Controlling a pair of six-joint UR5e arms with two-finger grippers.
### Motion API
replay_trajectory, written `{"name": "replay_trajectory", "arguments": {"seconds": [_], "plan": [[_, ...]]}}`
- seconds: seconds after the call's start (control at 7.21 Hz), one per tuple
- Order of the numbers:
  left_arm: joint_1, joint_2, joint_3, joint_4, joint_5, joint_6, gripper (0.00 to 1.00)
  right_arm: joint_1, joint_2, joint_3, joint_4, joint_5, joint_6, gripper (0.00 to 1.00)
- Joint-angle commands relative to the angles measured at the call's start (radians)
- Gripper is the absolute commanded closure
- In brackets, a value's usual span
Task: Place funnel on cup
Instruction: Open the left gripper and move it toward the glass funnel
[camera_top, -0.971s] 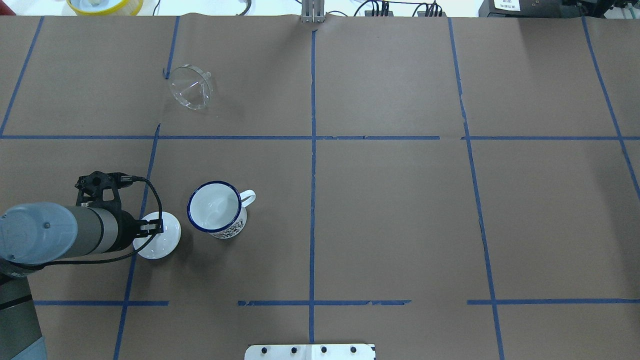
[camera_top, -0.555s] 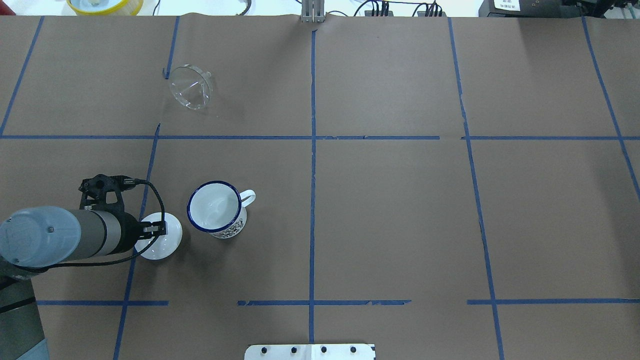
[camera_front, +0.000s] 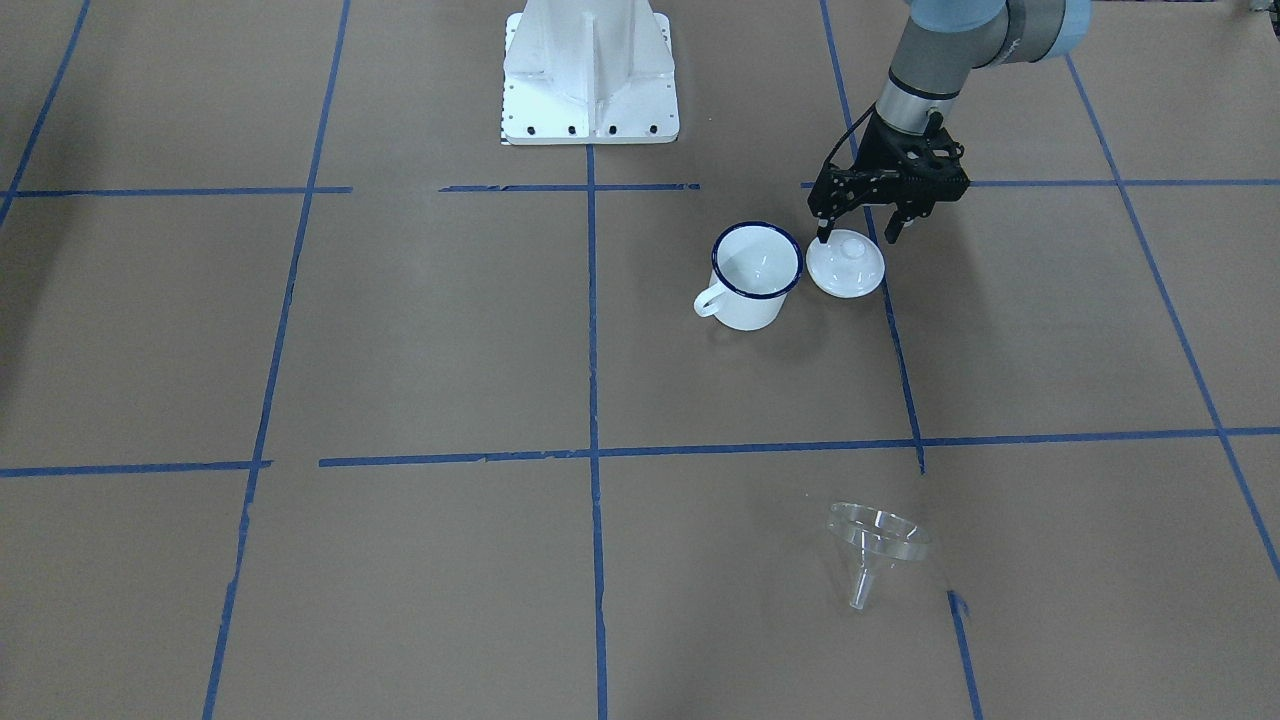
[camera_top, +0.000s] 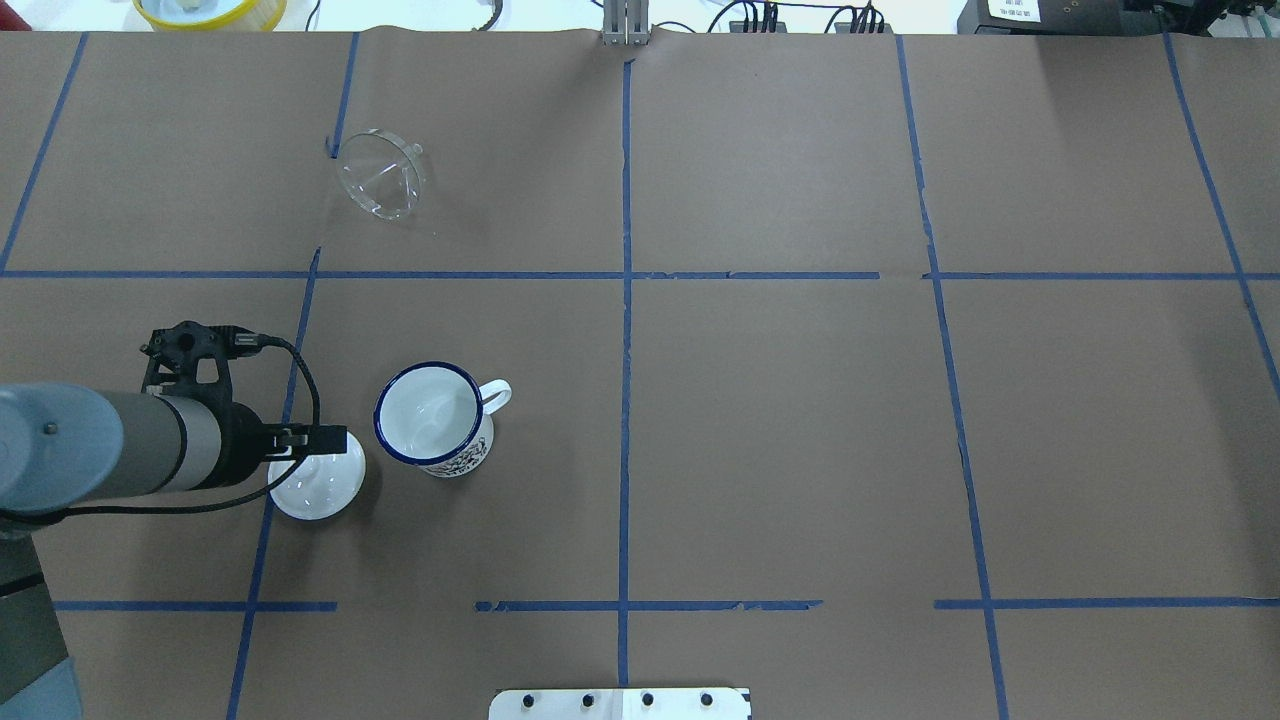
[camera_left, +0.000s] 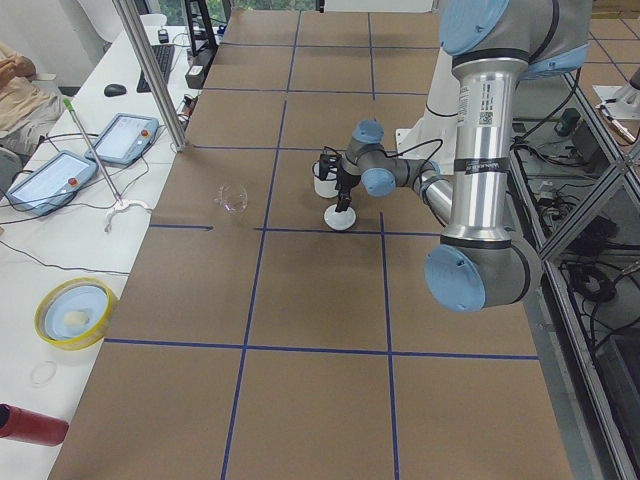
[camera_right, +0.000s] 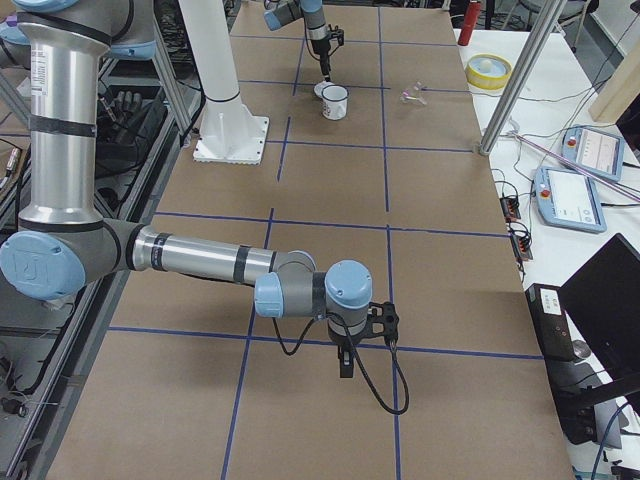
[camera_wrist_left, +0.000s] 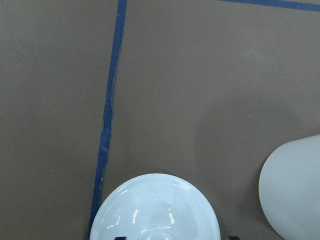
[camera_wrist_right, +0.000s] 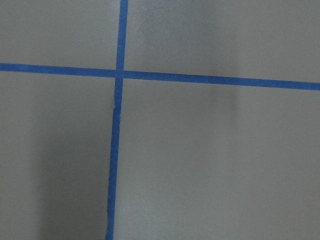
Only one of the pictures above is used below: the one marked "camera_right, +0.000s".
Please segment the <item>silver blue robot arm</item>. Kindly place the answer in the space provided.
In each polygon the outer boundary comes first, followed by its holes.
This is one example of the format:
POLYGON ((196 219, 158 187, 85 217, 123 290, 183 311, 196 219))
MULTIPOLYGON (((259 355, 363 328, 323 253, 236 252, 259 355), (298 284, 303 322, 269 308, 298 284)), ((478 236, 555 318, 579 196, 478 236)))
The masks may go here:
POLYGON ((331 33, 321 0, 277 1, 275 7, 265 9, 263 17, 271 31, 302 19, 307 38, 311 41, 312 51, 318 58, 323 79, 331 80, 331 33))
POLYGON ((30 44, 31 187, 18 230, 1 247, 1 270, 20 293, 52 301, 108 274, 175 272, 250 286, 255 312, 277 320, 326 320, 340 374, 362 365, 358 343, 374 336, 369 270, 342 260, 319 271, 306 252, 277 252, 159 233, 107 219, 95 208, 101 59, 149 60, 156 52, 149 1, 20 1, 30 44))

